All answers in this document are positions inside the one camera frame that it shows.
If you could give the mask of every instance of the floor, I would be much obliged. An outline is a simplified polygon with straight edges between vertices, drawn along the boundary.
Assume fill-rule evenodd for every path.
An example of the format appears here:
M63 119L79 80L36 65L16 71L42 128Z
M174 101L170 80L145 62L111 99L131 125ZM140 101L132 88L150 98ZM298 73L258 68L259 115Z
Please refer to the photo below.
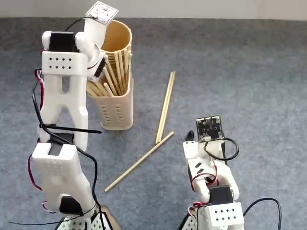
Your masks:
M99 166L96 193L125 230L176 230L199 199L189 184L182 141L195 119L221 115L227 137L240 144L229 162L245 209L274 197L283 209L282 229L307 225L306 136L307 23L255 20L120 19L133 32L134 125L127 131L90 134L88 152ZM60 219L41 207L26 159L35 148L38 121L31 102L33 71L41 64L41 34L61 31L73 19L0 19L0 229L8 221ZM108 193L104 189L153 145L170 71L176 79L166 121L175 135ZM88 98L89 128L100 129ZM67 114L59 125L71 126ZM227 155L232 149L227 145ZM94 167L81 156L87 178ZM39 171L33 169L39 183ZM248 230L277 229L273 202L246 216Z

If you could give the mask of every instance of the black wire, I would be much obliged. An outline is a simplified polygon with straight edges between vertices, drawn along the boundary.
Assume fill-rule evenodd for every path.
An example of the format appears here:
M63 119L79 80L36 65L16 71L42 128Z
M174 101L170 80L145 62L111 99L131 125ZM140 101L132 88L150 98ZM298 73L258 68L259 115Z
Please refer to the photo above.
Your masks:
M271 200L271 201L274 201L276 204L277 204L277 207L278 207L278 215L279 215L279 220L278 220L278 228L277 230L281 230L281 227L282 227L282 207L280 206L280 203L278 200L274 199L274 198L269 198L269 197L266 197L266 198L261 198L259 200L256 200L255 202L253 202L250 206L248 206L248 208L245 210L245 212L243 213L243 216L245 216L248 211L257 203L261 202L261 201L264 201L264 200Z
M64 31L68 31L73 25L75 25L77 22L79 22L83 19L97 19L97 17L87 16L87 17L78 18L76 21L71 23Z
M71 219L67 219L67 220L61 220L61 221L56 221L56 222L49 222L49 223L40 223L40 224L23 224L23 223L18 223L18 222L9 222L10 224L17 224L17 225L23 225L23 226L39 226L39 225L50 225L50 224L60 224L63 222L68 222L71 221L73 219L77 219L79 217L83 217L86 213L90 212L93 210L93 208L95 208L96 205L94 205L90 210L88 210L87 212L83 213L82 215L79 215L77 217L71 218Z
M40 126L42 127L42 129L48 133L49 135L57 138L59 141L61 141L62 143L64 144L69 144L69 145L73 145L73 143L70 143L69 141L67 141L66 139L56 135L55 133L49 131L46 127L42 126L43 124L43 119L40 115L40 112L39 112L39 109L38 109L38 105L37 105L37 100L36 100L36 96L35 96L35 89L37 87L39 83L39 80L37 80L36 84L34 85L33 89L32 89L32 101L33 101L33 105L34 105L34 108L35 108L35 112L36 112L36 115L37 115L37 118L38 118L38 121L40 123ZM93 195L93 199L94 201L96 202L98 208L99 208L99 214L100 214L100 220L101 220L101 224L102 224L102 227L103 227L103 230L105 230L105 226L104 226L104 223L103 223L103 218L102 218L102 209L101 209L101 205L99 204L98 200L97 200L97 196L95 194L95 187L96 187L96 182L97 182L97 175L98 175L98 164L97 164L97 161L95 159L95 157L93 157L92 155L86 153L85 151L83 151L82 149L80 149L78 146L76 146L77 150L84 156L90 158L93 162L94 162L94 166L95 166L95 173L94 173L94 181L93 181L93 185L92 185L92 195Z
M215 156L214 154L210 153L210 152L206 149L206 147L207 147L207 145L208 145L209 142L206 142L206 143L205 143L205 146L203 147L203 149L205 150L205 152L206 152L209 156L211 156L212 158L214 158L214 159L216 159L216 160L220 160L220 161L230 161L230 160L233 160L233 159L236 158L237 155L239 154L239 151L240 151L239 145L238 145L234 140L232 140L231 138L223 138L222 140L229 140L230 142L232 142L232 143L235 145L235 147L236 147L236 152L235 152L234 155L232 155L231 157L223 157L223 158L221 158L221 157L217 157L217 156Z

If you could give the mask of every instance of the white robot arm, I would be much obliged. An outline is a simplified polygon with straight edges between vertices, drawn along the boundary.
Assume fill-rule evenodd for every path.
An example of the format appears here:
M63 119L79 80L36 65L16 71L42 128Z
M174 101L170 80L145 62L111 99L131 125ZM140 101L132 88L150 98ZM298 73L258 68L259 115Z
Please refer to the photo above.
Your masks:
M87 13L84 32L46 31L42 36L42 74L44 75L44 103L40 110L42 124L39 140L32 157L42 174L42 190L46 193L47 208L68 217L80 217L91 229L95 200L91 186L83 174L77 149L87 148L88 112L86 109L86 82L97 81L102 74L107 56L100 49L106 27L118 10L97 2ZM69 90L62 89L63 77L69 77ZM74 128L55 126L63 108L72 117ZM46 128L74 131L57 133L67 142L63 144ZM103 229L112 229L104 216ZM66 222L68 229L73 223Z
M242 207L235 202L239 198L238 186L226 161L217 160L225 158L221 118L204 117L196 119L196 123L199 142L194 141L190 131L183 150L191 187L200 194L201 202L195 202L194 214L183 221L180 229L244 230Z

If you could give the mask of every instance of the wooden chopstick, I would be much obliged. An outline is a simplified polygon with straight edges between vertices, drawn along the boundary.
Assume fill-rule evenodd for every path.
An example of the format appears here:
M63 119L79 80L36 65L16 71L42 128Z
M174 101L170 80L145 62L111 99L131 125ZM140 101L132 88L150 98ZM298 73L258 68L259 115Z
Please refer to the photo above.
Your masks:
M104 83L104 87L105 87L106 91L108 92L108 94L110 95L110 97L114 97L114 94L112 93L109 85L106 82Z
M155 145L151 150L149 150L144 156L142 156L134 165L127 169L120 177L118 177L113 183L111 183L106 189L105 192L113 188L118 182L120 182L125 176L127 176L132 170L134 170L140 163L142 163L150 154L152 154L157 148L159 148L164 142L166 142L174 132L170 132L161 142Z
M123 82L121 80L118 52L115 52L114 56L115 56L115 64L116 64L116 71L117 71L117 78L118 78L118 82L119 82L119 87L120 87L120 90L121 90L121 95L123 95L124 89L123 89Z
M113 69L112 69L112 66L111 66L110 62L107 62L106 64L107 64L108 70L109 70L110 73L111 73L111 77L112 77L112 80L113 80L113 82L114 82L115 88L116 88L116 90L117 90L117 92L118 92L118 95L123 94L123 92L120 90L120 87L119 87L119 85L118 85L118 81L117 81L117 79L116 79L116 77L115 77L115 74L114 74L114 71L113 71Z
M86 87L91 89L98 97L104 96L104 94L91 81L87 81Z
M123 84L123 94L126 93L126 80L125 80L125 70L124 70L124 63L123 63L123 57L121 52L118 52L118 59L119 59L119 66L120 66L120 74L121 74L121 82Z
M90 84L87 82L86 84L86 91L88 92L88 94L91 96L91 97L98 97L98 95L92 90Z
M157 137L156 137L156 139L155 139L155 143L156 143L156 144L159 143L160 130L161 130L161 127L162 127L162 122L163 122L163 114L164 114L164 112L165 112L165 107L166 107L166 103L167 103L168 92L169 92L169 89L170 89L170 87L171 87L172 76L173 76L173 72L171 72L171 74L169 75L169 79L168 79L168 85L167 85L167 89L166 89L166 93L165 93L165 98L164 98L164 103L163 103L163 107L162 107L162 112L161 112L161 117L160 117L158 132L157 132Z
M108 92L100 82L94 82L94 85L101 91L103 96L109 96Z
M112 94L113 94L114 96L117 96L118 94L117 94L117 92L116 92L116 90L115 90L115 87L114 87L114 85L113 85L113 82L112 82L112 80L111 80L111 78L110 78L110 75L109 75L109 73L108 73L106 67L103 67L103 71L104 71L104 74L105 74L105 76L106 76L106 80L107 80L107 82L109 83L109 85L110 85L110 87L111 87Z
M163 130L164 130L164 126L165 126L165 122L166 122L166 117L167 117L168 106L169 106L169 102L170 102L171 95L172 95L172 89L173 89L173 85L174 85L175 74L176 74L176 72L173 71L172 80L171 80L171 86L170 86L170 89L169 89L169 92L168 92L168 96L167 96L167 102L166 102L165 111L163 113L162 126L161 126L161 129L160 129L160 134L159 134L158 142L160 142L161 139L162 139Z

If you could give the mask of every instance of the small circuit board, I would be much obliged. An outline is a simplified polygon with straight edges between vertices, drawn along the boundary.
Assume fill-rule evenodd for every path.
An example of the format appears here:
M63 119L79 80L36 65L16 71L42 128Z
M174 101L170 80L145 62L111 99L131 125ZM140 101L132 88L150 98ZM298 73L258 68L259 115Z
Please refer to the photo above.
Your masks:
M196 119L198 141L212 141L223 138L220 116L207 116Z

